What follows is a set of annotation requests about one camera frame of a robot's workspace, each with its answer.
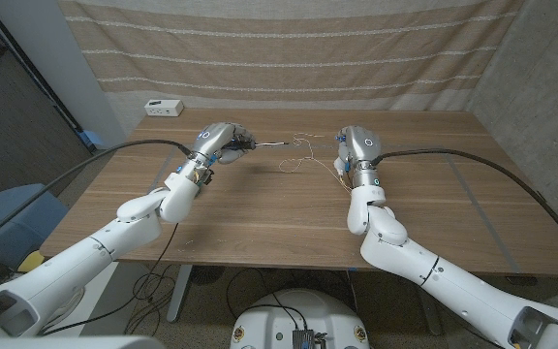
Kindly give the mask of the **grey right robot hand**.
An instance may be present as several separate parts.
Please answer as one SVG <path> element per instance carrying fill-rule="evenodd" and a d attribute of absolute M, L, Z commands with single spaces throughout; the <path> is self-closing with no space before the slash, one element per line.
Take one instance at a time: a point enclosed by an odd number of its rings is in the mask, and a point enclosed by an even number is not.
<path fill-rule="evenodd" d="M 338 157 L 333 167 L 342 176 L 349 170 L 369 169 L 373 161 L 382 154 L 378 135 L 361 126 L 351 125 L 342 128 L 336 135 Z"/>

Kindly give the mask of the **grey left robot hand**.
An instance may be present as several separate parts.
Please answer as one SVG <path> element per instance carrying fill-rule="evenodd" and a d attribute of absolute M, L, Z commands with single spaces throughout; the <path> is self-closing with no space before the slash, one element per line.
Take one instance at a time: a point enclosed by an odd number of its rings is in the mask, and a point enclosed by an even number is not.
<path fill-rule="evenodd" d="M 193 143 L 192 153 L 210 166 L 229 164 L 256 148 L 255 137 L 241 124 L 217 122 L 206 126 Z"/>

